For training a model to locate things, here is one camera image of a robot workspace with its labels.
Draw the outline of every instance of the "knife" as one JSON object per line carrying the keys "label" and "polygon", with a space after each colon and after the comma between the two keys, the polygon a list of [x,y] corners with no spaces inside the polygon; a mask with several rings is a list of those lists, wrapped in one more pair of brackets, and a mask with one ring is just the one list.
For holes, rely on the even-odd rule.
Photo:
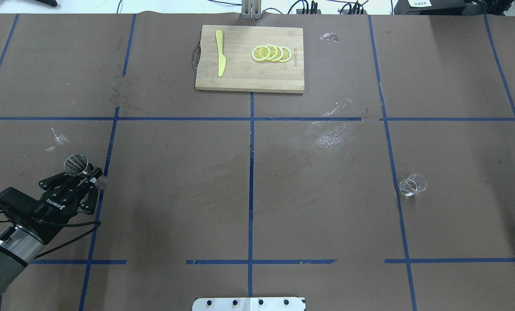
{"label": "knife", "polygon": [[216,31],[217,55],[219,56],[217,75],[222,76],[225,72],[226,57],[223,55],[223,31]]}

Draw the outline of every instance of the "sliced lemon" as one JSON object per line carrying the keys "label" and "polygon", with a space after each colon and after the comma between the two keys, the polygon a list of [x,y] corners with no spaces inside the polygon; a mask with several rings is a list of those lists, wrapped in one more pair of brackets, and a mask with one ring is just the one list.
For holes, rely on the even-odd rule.
{"label": "sliced lemon", "polygon": [[255,61],[264,61],[269,57],[271,49],[266,45],[258,45],[252,50],[252,59]]}
{"label": "sliced lemon", "polygon": [[279,61],[281,58],[283,58],[283,49],[279,47],[279,45],[275,45],[275,49],[277,49],[277,57],[274,59],[268,59],[270,61]]}
{"label": "sliced lemon", "polygon": [[286,63],[292,58],[292,51],[287,47],[280,47],[283,50],[283,57],[279,59],[279,63]]}
{"label": "sliced lemon", "polygon": [[277,54],[279,53],[279,51],[277,51],[277,48],[278,45],[273,45],[273,44],[267,44],[266,47],[269,48],[269,57],[267,57],[267,60],[272,60],[274,59],[275,57],[277,57]]}

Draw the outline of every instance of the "metal bracket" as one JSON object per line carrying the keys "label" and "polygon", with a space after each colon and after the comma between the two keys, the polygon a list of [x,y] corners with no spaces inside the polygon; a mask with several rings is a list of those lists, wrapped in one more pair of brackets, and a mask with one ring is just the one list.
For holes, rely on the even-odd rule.
{"label": "metal bracket", "polygon": [[261,0],[242,0],[242,19],[261,19]]}
{"label": "metal bracket", "polygon": [[192,311],[305,311],[305,298],[200,298]]}

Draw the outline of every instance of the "wooden cutting board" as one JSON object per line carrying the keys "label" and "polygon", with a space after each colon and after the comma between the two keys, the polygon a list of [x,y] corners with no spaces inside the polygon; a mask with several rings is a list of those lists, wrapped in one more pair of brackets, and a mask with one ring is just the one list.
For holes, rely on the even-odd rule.
{"label": "wooden cutting board", "polygon": [[[216,30],[223,31],[225,72],[218,77]],[[292,50],[286,63],[257,62],[251,52],[258,45],[274,44]],[[303,29],[260,26],[202,26],[196,89],[303,93]]]}

